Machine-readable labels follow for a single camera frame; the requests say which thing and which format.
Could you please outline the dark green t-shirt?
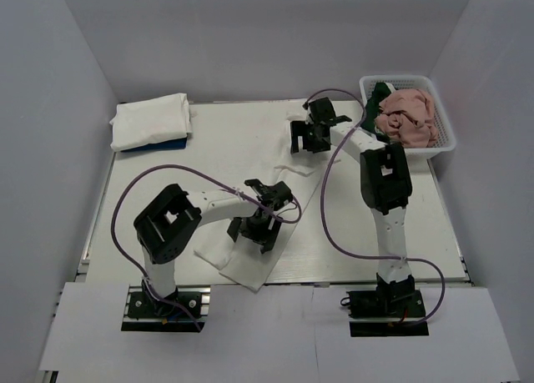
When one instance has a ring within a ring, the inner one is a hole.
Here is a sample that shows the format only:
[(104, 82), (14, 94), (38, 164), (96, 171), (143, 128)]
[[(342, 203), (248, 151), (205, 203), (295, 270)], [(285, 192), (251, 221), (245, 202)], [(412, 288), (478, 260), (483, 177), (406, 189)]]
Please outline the dark green t-shirt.
[(375, 120), (380, 114), (380, 102), (395, 92), (395, 87), (391, 83), (378, 82), (367, 99), (365, 106), (365, 120), (361, 124), (361, 128), (367, 133), (374, 134), (381, 142), (389, 143), (389, 137), (382, 133), (376, 126)]

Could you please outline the pink t-shirt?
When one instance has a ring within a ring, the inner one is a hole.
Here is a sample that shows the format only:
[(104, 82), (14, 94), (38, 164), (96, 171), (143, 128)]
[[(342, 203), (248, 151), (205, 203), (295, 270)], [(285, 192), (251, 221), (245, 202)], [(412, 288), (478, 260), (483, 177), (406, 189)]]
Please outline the pink t-shirt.
[(422, 89), (396, 90), (379, 103), (375, 128), (406, 149), (429, 148), (439, 136), (435, 101)]

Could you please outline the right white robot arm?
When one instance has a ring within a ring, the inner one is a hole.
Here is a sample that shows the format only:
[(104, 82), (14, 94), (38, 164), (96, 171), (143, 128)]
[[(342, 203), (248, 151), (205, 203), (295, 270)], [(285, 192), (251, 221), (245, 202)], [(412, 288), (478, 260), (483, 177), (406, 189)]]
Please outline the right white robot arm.
[(401, 283), (412, 282), (408, 265), (405, 216), (412, 182), (405, 150), (401, 144), (387, 144), (335, 113), (329, 98), (303, 104), (306, 119), (290, 123), (292, 154), (305, 150), (314, 154), (332, 147), (348, 154), (360, 165), (360, 192), (376, 227), (379, 261), (377, 282), (385, 285), (376, 295), (378, 308), (396, 315), (406, 307)]

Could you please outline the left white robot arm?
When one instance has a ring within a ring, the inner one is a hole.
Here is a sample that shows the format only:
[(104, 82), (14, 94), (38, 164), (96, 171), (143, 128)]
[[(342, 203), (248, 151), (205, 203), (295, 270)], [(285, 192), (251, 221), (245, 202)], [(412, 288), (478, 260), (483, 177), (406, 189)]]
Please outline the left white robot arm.
[(157, 315), (168, 315), (176, 306), (174, 261), (198, 228), (228, 220), (225, 233), (232, 242), (240, 237), (247, 239), (261, 254), (275, 247), (282, 225), (275, 212), (293, 202), (294, 195), (284, 182), (266, 185), (258, 179), (248, 179), (244, 184), (254, 191), (254, 197), (235, 189), (188, 193), (178, 184), (171, 184), (134, 220), (144, 252), (147, 303)]

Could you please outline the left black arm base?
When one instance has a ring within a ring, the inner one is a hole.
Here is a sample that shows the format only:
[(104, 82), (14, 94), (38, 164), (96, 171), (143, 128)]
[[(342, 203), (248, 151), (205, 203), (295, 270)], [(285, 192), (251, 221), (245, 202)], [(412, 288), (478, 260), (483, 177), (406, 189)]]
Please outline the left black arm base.
[(179, 307), (157, 302), (141, 286), (129, 287), (121, 331), (199, 333), (207, 320), (209, 297), (207, 288), (186, 288), (178, 289), (177, 295), (169, 298), (187, 309), (192, 320)]

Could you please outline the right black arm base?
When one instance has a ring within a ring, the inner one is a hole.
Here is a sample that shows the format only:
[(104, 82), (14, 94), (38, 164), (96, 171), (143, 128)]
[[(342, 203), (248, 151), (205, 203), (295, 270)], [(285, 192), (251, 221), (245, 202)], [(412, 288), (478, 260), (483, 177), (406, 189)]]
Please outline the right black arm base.
[(411, 275), (389, 284), (378, 278), (374, 290), (348, 291), (340, 300), (340, 306), (349, 311), (353, 338), (429, 335), (422, 294)]

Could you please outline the white plastic basket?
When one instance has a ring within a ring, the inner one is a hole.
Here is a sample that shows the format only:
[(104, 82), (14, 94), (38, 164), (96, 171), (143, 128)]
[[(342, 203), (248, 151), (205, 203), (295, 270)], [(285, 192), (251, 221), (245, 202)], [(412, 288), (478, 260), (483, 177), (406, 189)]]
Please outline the white plastic basket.
[(433, 146), (426, 149), (406, 149), (407, 157), (431, 159), (440, 153), (450, 152), (456, 148), (456, 137), (439, 97), (439, 93), (428, 77), (413, 74), (364, 76), (359, 81), (363, 104), (367, 104), (377, 83), (389, 83), (397, 90), (423, 89), (434, 99), (435, 126), (438, 131), (437, 141)]

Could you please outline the folded blue t-shirt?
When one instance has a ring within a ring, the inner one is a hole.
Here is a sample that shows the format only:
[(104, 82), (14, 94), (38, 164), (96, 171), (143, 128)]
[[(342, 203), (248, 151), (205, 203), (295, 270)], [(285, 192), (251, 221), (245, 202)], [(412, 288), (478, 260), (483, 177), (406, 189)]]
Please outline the folded blue t-shirt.
[(164, 141), (156, 144), (145, 144), (132, 149), (125, 149), (123, 153), (135, 153), (143, 151), (159, 151), (159, 150), (179, 150), (185, 149), (187, 146), (187, 138), (182, 139), (172, 139), (169, 141)]

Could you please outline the folded white t-shirt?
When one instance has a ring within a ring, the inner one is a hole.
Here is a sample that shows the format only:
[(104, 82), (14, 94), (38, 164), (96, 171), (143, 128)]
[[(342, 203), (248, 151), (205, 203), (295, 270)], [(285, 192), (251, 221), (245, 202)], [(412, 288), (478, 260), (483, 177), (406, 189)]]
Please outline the folded white t-shirt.
[(114, 152), (186, 139), (193, 132), (186, 93), (119, 104), (109, 123)]

